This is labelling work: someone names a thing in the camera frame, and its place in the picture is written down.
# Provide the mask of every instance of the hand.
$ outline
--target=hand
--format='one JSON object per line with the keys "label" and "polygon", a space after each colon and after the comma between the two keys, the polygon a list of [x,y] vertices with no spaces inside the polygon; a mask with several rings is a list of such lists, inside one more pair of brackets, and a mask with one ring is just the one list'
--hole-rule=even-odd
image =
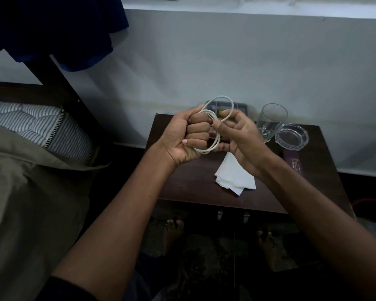
{"label": "hand", "polygon": [[[230,110],[221,112],[226,117]],[[254,177],[262,176],[262,161],[270,154],[271,150],[263,142],[258,128],[251,119],[242,111],[232,111],[231,117],[224,122],[215,120],[213,128],[230,143],[221,142],[215,151],[227,151],[234,154],[238,163]]]}
{"label": "hand", "polygon": [[210,118],[206,114],[198,114],[203,106],[175,114],[158,140],[176,166],[201,156],[193,148],[207,148]]}

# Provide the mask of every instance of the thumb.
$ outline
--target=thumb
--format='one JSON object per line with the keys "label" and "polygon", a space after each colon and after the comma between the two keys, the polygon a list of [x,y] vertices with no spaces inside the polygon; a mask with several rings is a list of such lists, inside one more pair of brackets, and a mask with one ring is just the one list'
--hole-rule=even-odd
{"label": "thumb", "polygon": [[232,129],[219,120],[213,121],[213,128],[223,137],[230,138],[231,140],[239,138],[239,130]]}

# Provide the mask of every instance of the person's right hand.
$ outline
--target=person's right hand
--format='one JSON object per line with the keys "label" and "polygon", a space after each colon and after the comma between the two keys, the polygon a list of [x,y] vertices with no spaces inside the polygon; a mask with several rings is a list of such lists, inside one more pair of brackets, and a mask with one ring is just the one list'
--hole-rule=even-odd
{"label": "person's right hand", "polygon": [[[226,117],[230,109],[221,112]],[[254,177],[260,178],[264,160],[274,154],[263,142],[258,128],[242,111],[233,110],[224,122],[215,120],[213,128],[230,143],[221,142],[215,151],[227,151],[234,154],[240,165]]]}

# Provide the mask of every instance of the mattress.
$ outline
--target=mattress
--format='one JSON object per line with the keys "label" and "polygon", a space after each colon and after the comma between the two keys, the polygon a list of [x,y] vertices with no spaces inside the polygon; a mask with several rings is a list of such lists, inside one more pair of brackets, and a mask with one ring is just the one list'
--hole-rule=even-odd
{"label": "mattress", "polygon": [[0,126],[84,165],[95,152],[89,136],[62,107],[0,102]]}

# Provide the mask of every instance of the white cable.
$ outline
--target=white cable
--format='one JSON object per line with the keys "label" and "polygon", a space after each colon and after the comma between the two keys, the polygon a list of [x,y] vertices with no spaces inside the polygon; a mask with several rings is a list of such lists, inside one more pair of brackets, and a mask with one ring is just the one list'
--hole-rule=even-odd
{"label": "white cable", "polygon": [[[225,121],[227,118],[229,118],[231,116],[231,113],[232,111],[234,110],[234,102],[231,100],[231,98],[227,97],[227,96],[217,96],[215,98],[213,98],[212,100],[209,100],[207,104],[204,105],[204,107],[202,108],[202,110],[199,111],[199,113],[205,113],[207,114],[213,121],[217,120],[217,115],[211,111],[211,110],[206,110],[206,107],[208,106],[208,104],[210,104],[212,101],[216,100],[216,99],[219,99],[219,98],[225,98],[227,100],[229,100],[231,102],[231,110],[230,110],[230,113],[225,117],[223,118],[221,121]],[[213,142],[213,144],[205,149],[205,150],[201,150],[201,149],[196,149],[194,148],[196,151],[200,152],[201,154],[208,154],[210,151],[213,151],[214,149],[217,148],[217,146],[219,145],[220,143],[220,134],[219,133],[216,133],[216,138],[215,138],[215,141]]]}

